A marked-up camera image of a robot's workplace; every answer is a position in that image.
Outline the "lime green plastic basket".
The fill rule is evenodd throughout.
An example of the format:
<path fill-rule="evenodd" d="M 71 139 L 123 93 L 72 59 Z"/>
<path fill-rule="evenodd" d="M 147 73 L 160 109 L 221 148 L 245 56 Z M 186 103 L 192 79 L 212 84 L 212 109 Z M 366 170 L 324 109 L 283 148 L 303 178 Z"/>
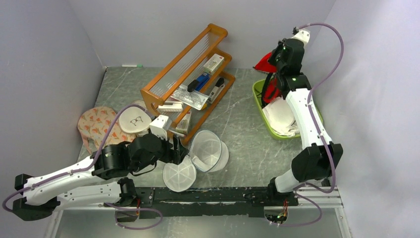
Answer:
<path fill-rule="evenodd" d="M 263 85 L 264 80 L 253 84 L 253 96 L 266 128 L 274 139 L 300 137 L 303 147 L 313 143 L 321 145 L 319 135 L 326 142 L 332 140 L 322 124 L 322 116 L 317 112 L 313 98 L 309 95 L 310 90 L 303 88 L 291 91 L 285 99 L 277 97 L 262 107 L 259 93 L 262 92 Z"/>

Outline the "black white garments pile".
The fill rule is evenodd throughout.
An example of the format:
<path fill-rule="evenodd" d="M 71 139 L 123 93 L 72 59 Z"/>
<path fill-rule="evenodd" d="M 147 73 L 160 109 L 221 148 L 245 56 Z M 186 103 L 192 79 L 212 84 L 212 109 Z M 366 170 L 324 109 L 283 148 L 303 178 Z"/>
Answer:
<path fill-rule="evenodd" d="M 262 112 L 275 134 L 286 137 L 300 134 L 292 110 L 283 98 L 275 98 Z"/>

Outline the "red black bra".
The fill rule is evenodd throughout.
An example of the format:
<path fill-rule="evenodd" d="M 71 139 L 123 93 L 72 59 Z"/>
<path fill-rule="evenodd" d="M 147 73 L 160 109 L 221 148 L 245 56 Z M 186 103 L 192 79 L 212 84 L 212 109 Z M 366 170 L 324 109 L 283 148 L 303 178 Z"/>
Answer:
<path fill-rule="evenodd" d="M 255 66 L 254 69 L 257 71 L 261 71 L 263 73 L 267 73 L 267 76 L 264 80 L 264 84 L 262 87 L 261 95 L 261 103 L 262 107 L 265 107 L 275 98 L 281 96 L 281 91 L 277 87 L 277 78 L 273 77 L 274 73 L 276 72 L 276 67 L 269 63 L 269 59 L 271 58 L 272 53 L 266 54 Z"/>

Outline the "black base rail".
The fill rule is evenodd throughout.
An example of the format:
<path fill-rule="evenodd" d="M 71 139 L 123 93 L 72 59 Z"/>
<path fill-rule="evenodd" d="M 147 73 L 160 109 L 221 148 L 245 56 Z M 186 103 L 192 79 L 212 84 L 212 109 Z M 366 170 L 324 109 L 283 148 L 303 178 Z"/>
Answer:
<path fill-rule="evenodd" d="M 145 208 L 141 219 L 158 217 L 149 209 L 159 210 L 164 217 L 247 215 L 263 218 L 268 207 L 297 206 L 294 193 L 277 193 L 273 188 L 201 187 L 174 192 L 167 187 L 137 187 L 136 193 L 123 198 L 117 206 Z"/>

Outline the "white staples box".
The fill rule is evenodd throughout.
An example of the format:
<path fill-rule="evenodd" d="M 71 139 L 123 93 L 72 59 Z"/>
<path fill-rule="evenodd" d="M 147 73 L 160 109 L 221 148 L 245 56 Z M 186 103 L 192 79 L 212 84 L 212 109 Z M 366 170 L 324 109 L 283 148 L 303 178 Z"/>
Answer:
<path fill-rule="evenodd" d="M 219 69 L 219 67 L 224 63 L 224 57 L 219 54 L 214 54 L 208 59 L 208 61 L 203 65 L 204 72 L 210 75 Z"/>

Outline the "white green marker pen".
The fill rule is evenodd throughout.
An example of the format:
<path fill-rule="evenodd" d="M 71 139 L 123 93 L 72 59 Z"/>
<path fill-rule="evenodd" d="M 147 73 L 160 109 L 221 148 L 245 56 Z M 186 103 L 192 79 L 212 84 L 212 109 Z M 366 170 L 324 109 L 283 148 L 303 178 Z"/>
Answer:
<path fill-rule="evenodd" d="M 129 67 L 129 68 L 142 68 L 142 64 L 122 64 L 122 67 Z"/>

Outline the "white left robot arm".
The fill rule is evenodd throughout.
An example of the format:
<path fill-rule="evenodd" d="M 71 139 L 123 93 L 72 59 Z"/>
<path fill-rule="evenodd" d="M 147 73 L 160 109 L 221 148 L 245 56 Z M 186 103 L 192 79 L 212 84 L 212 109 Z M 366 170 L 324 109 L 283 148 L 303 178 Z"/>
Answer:
<path fill-rule="evenodd" d="M 92 203 L 117 207 L 133 205 L 139 197 L 128 175 L 141 176 L 141 170 L 158 161 L 179 165 L 189 150 L 178 136 L 173 141 L 153 134 L 105 146 L 76 164 L 48 175 L 20 174 L 14 187 L 21 195 L 4 210 L 23 221 L 49 217 L 54 211 Z"/>

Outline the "white stapler box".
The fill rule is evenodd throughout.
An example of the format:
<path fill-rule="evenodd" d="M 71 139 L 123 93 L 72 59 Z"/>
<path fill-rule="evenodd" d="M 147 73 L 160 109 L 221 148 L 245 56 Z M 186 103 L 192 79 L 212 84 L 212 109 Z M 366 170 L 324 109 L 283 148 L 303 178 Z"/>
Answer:
<path fill-rule="evenodd" d="M 175 128 L 176 132 L 187 134 L 190 128 L 191 111 L 189 111 Z"/>

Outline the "clear protractor ruler packet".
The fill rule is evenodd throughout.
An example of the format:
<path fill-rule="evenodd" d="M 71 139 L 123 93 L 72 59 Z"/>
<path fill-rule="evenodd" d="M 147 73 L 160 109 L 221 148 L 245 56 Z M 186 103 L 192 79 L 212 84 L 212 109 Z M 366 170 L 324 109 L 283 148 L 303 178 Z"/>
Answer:
<path fill-rule="evenodd" d="M 172 98 L 181 101 L 188 106 L 201 110 L 206 104 L 209 96 L 203 93 L 200 93 L 196 90 L 193 92 L 188 92 L 187 86 L 181 84 L 171 95 Z"/>

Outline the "grey long stapler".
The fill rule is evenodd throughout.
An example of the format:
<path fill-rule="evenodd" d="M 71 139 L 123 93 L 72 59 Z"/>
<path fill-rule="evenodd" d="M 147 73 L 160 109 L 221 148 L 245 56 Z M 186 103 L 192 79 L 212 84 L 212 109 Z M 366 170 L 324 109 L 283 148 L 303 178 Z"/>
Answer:
<path fill-rule="evenodd" d="M 213 87 L 213 89 L 211 90 L 210 94 L 209 94 L 209 98 L 208 98 L 208 103 L 212 104 L 217 96 L 221 93 L 221 91 L 223 90 L 224 86 L 225 86 L 225 80 L 223 77 L 220 77 L 218 79 L 218 81 L 216 82 L 215 86 Z"/>

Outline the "orange wooden desk shelf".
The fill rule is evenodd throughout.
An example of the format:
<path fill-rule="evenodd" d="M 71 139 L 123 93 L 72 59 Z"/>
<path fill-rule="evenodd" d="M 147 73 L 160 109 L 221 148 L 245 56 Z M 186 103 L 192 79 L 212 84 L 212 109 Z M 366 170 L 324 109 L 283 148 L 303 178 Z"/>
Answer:
<path fill-rule="evenodd" d="M 199 111 L 198 121 L 182 139 L 184 145 L 187 145 L 194 134 L 198 132 L 235 81 L 235 76 L 225 71 L 232 60 L 232 56 L 218 48 L 218 45 L 227 35 L 228 31 L 226 29 L 212 23 L 209 24 L 141 90 L 147 110 L 158 116 L 160 115 L 158 106 L 163 105 L 180 85 L 187 85 L 201 75 L 204 72 L 204 64 L 210 57 L 214 54 L 224 57 L 224 62 L 210 76 L 209 81 L 200 92 L 203 94 L 209 93 L 219 78 L 224 79 L 225 86 L 211 104 L 208 104 L 204 110 Z"/>

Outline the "blue black stapler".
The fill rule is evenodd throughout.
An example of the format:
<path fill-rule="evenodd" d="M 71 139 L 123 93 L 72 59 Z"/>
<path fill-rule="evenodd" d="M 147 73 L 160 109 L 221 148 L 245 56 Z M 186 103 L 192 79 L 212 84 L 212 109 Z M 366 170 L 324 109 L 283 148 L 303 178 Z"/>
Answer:
<path fill-rule="evenodd" d="M 210 75 L 208 73 L 203 73 L 199 77 L 197 77 L 195 80 L 193 80 L 191 83 L 187 86 L 188 92 L 193 91 L 200 91 L 202 87 L 208 82 L 210 79 Z"/>

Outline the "floral orange bra wash bag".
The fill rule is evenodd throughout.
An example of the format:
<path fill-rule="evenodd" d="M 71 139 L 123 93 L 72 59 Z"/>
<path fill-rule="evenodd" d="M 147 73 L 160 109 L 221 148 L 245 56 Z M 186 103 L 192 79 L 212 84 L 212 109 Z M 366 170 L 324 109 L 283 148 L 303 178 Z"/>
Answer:
<path fill-rule="evenodd" d="M 92 152 L 89 141 L 92 141 L 95 147 L 99 148 L 115 116 L 116 112 L 109 107 L 95 107 L 80 116 L 77 128 L 81 134 L 83 145 L 89 153 Z M 119 123 L 116 122 L 104 146 L 118 144 L 124 141 L 131 142 L 134 139 L 134 135 L 123 132 Z"/>

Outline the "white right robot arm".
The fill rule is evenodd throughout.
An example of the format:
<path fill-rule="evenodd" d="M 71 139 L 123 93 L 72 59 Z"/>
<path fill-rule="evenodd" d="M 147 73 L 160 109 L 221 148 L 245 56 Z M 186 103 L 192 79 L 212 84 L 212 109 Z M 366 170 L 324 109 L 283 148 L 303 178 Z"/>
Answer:
<path fill-rule="evenodd" d="M 291 168 L 272 178 L 267 199 L 280 205 L 290 193 L 310 184 L 311 180 L 331 178 L 336 185 L 336 167 L 343 155 L 341 144 L 326 132 L 313 102 L 308 78 L 301 72 L 305 43 L 297 38 L 283 39 L 272 52 L 269 63 L 276 67 L 276 86 L 291 108 L 300 132 L 302 151 L 292 160 Z"/>

